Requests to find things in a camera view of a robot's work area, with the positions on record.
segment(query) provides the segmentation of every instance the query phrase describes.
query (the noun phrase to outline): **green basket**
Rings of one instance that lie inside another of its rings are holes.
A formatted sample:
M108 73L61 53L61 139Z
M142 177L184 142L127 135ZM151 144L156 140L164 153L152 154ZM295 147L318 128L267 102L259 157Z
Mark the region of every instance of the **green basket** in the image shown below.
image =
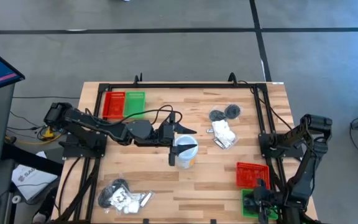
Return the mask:
M144 111L146 104L146 92L127 91L125 95L124 117ZM131 116L131 118L143 118L144 114Z
M244 201L244 197L251 193L253 191L253 189L242 189L241 190L241 195L242 195L242 202ZM258 218L258 214L257 213L253 213L253 212L249 212L247 211L244 206L242 206L242 216L243 217L247 217L247 218ZM272 210L270 209L270 215L268 216L269 219L271 220L277 220L278 219L278 215Z

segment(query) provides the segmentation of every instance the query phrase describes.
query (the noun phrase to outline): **wooden tabletop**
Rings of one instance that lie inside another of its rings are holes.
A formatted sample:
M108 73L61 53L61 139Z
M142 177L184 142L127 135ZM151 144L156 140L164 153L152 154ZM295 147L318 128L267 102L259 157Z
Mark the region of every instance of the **wooden tabletop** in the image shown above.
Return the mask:
M79 110L89 108L93 111L98 85L99 82L84 83ZM267 86L272 108L293 126L284 85L267 83ZM257 140L260 129L255 100L248 89L131 88L114 91L145 91L146 110L157 109L166 104L172 105L174 110L183 113L181 124L198 132L194 137L198 141L199 150L193 167L183 170L168 165L169 150L166 147L120 146L109 139L106 156L101 160L92 223L142 223L144 218L150 219L151 223L209 223L210 219L217 219L218 223L257 223L257 219L242 216L241 189L236 187L237 162L265 164ZM232 148L222 150L212 140L213 134L206 133L206 130L211 128L208 113L213 106L224 107L228 103L242 108L239 119L229 120L229 125L239 140ZM266 130L269 130L263 104L262 110ZM166 116L167 113L161 113L158 122ZM147 113L145 118L153 120L155 113ZM273 119L278 133L288 131L277 117L274 116ZM74 160L65 161L61 180L64 180ZM77 163L68 178L63 193L62 210L78 192L83 161L84 159L81 159ZM286 177L289 179L295 174L299 162L295 159L284 159L283 163ZM138 214L117 215L115 209L105 213L97 203L100 191L120 175L128 181L131 191L155 192L152 200ZM85 217L87 204L88 195L83 201L81 218ZM317 218L312 198L307 214L311 218ZM56 217L55 209L52 218Z

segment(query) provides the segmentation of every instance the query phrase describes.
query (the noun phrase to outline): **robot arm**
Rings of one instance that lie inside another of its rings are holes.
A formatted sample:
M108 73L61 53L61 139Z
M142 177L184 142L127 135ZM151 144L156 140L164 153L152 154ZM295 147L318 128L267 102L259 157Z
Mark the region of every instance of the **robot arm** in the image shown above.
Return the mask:
M281 210L283 223L316 223L305 215L305 211L313 193L315 172L328 151L327 143L331 138L332 123L329 118L306 114L301 118L300 125L291 131L270 136L269 148L272 150L291 150L302 142L306 145L306 151L296 174L280 188L281 192L266 189L264 181L259 180L259 186L244 198L244 207L258 213L260 223L268 223L267 217L272 207Z
M175 156L196 146L195 144L174 146L175 132L179 134L196 133L196 131L184 128L175 122L174 112L170 113L158 129L154 129L149 120L137 119L128 123L123 123L122 120L110 123L84 113L69 103L53 103L44 122L53 128L68 131L78 138L76 147L91 151L105 147L105 135L123 146L134 143L139 147L169 147L170 166L175 165ZM63 147L70 145L66 142L60 142L60 144Z

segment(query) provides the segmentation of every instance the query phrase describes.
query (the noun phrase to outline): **concrete floor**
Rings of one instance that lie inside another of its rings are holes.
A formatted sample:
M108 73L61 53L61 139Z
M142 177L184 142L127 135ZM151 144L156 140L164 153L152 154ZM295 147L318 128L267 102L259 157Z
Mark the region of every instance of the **concrete floor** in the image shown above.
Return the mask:
M358 1L256 1L263 28L358 27ZM0 30L253 27L244 0L0 0ZM325 223L358 223L358 152L349 122L358 117L358 32L263 33L274 82L285 82L296 123L305 113L333 119L333 138L313 194ZM26 80L16 96L79 96L84 81L264 81L250 33L0 34L0 56ZM18 100L12 111L42 124L54 100ZM78 100L68 100L74 105ZM28 127L11 117L9 125ZM358 143L358 133L354 133ZM60 158L56 144L25 147ZM16 223L37 207L20 204Z

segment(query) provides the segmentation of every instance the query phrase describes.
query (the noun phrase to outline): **red basket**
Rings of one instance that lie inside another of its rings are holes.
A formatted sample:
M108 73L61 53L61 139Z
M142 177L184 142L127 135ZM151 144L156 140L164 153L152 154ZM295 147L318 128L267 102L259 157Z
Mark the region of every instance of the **red basket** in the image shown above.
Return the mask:
M124 117L125 92L106 92L103 105L103 118L121 119Z
M253 189L257 186L257 179L266 182L266 188L270 189L269 167L260 164L237 163L236 184L238 187Z

